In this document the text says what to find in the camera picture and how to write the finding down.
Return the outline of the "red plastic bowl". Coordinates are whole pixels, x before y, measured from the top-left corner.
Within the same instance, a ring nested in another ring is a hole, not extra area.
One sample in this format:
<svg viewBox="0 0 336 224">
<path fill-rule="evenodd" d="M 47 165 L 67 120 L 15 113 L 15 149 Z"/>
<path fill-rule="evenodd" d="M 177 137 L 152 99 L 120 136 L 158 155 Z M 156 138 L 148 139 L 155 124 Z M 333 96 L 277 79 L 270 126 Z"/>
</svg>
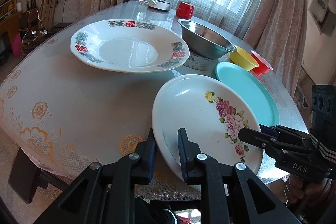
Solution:
<svg viewBox="0 0 336 224">
<path fill-rule="evenodd" d="M 258 75 L 264 75 L 264 74 L 267 74 L 268 72 L 270 72 L 270 71 L 273 70 L 273 68 L 270 65 L 270 63 L 268 63 L 268 61 L 266 61 L 266 59 L 264 59 L 264 57 L 262 57 L 261 55 L 259 55 L 254 50 L 251 50 L 251 56 L 258 63 L 258 67 L 255 67 L 254 69 L 252 69 L 256 74 L 258 74 Z"/>
</svg>

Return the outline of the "stainless steel bowl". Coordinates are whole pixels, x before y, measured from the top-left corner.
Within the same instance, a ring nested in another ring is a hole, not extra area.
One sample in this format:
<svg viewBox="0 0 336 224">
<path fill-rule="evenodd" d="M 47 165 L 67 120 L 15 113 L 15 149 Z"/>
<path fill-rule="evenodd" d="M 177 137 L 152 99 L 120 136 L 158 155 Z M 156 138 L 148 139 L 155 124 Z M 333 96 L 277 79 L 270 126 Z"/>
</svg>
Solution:
<svg viewBox="0 0 336 224">
<path fill-rule="evenodd" d="M 186 19 L 178 19 L 177 22 L 182 28 L 182 39 L 192 51 L 205 58 L 219 59 L 237 51 L 228 39 L 200 23 Z"/>
</svg>

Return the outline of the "beige curtain right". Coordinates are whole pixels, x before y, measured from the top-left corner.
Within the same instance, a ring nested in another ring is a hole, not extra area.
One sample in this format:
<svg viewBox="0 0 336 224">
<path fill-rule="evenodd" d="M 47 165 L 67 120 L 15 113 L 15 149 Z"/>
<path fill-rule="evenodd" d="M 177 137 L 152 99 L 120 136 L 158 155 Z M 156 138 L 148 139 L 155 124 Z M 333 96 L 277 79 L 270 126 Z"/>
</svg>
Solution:
<svg viewBox="0 0 336 224">
<path fill-rule="evenodd" d="M 293 96 L 303 61 L 307 0 L 261 0 L 243 40 L 273 68 Z"/>
</svg>

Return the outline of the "white plate with rose print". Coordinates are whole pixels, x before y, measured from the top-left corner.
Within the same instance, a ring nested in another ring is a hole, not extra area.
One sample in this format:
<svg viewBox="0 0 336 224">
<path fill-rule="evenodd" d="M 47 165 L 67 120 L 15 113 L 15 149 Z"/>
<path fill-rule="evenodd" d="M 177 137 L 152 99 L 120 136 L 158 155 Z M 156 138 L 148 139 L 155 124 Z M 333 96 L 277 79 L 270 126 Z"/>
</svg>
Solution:
<svg viewBox="0 0 336 224">
<path fill-rule="evenodd" d="M 238 137 L 242 128 L 260 130 L 254 113 L 235 91 L 211 77 L 183 75 L 167 81 L 154 100 L 152 128 L 165 162 L 178 178 L 180 128 L 218 162 L 241 162 L 254 173 L 260 169 L 261 149 Z"/>
</svg>

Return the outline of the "teal round plate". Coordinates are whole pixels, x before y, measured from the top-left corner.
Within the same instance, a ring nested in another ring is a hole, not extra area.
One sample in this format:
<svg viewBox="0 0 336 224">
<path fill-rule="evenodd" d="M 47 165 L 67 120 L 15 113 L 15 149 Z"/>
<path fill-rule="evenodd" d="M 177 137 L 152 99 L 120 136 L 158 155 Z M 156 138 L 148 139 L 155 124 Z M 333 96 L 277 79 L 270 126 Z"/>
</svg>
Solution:
<svg viewBox="0 0 336 224">
<path fill-rule="evenodd" d="M 215 68 L 217 79 L 233 89 L 251 108 L 261 125 L 280 123 L 278 108 L 264 85 L 240 66 L 226 61 Z"/>
</svg>

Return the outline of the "yellow plastic bowl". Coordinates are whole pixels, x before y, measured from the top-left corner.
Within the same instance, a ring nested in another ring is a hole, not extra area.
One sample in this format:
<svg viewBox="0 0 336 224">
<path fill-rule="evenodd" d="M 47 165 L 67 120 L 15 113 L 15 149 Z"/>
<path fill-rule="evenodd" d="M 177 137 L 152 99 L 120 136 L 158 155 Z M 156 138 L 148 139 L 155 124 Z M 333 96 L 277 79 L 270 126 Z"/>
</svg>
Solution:
<svg viewBox="0 0 336 224">
<path fill-rule="evenodd" d="M 258 62 L 245 50 L 239 46 L 235 46 L 236 51 L 230 52 L 230 60 L 245 69 L 246 71 L 251 71 L 252 69 L 259 66 Z"/>
</svg>

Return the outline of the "white plate with red characters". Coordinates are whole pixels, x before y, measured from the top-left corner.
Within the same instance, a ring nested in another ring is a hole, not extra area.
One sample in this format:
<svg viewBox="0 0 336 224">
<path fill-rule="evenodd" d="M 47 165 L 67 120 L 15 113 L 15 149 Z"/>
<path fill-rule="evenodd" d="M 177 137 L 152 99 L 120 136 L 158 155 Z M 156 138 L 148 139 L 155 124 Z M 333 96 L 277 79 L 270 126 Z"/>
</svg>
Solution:
<svg viewBox="0 0 336 224">
<path fill-rule="evenodd" d="M 188 45 L 175 33 L 134 19 L 88 24 L 72 35 L 70 49 L 86 65 L 121 73 L 170 71 L 190 57 Z"/>
</svg>

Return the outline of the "wooden chair at wall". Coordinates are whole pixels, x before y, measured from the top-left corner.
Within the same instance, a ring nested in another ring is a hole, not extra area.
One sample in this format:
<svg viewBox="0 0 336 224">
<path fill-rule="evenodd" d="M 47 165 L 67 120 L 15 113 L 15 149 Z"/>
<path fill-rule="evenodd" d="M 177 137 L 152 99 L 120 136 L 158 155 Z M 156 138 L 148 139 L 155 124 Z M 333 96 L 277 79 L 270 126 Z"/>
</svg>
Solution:
<svg viewBox="0 0 336 224">
<path fill-rule="evenodd" d="M 39 11 L 41 28 L 45 28 L 47 31 L 51 30 L 54 24 L 54 14 L 57 5 L 58 0 L 42 0 Z"/>
</svg>

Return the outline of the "red mug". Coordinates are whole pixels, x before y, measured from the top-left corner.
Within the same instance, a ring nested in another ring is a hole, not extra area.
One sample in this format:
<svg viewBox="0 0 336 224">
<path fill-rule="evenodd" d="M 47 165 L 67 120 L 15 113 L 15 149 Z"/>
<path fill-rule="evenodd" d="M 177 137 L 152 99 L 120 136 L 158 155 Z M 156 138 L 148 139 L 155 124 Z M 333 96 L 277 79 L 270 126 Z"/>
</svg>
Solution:
<svg viewBox="0 0 336 224">
<path fill-rule="evenodd" d="M 185 2 L 180 2 L 177 10 L 176 16 L 183 18 L 183 19 L 191 19 L 194 12 L 194 6 Z"/>
</svg>

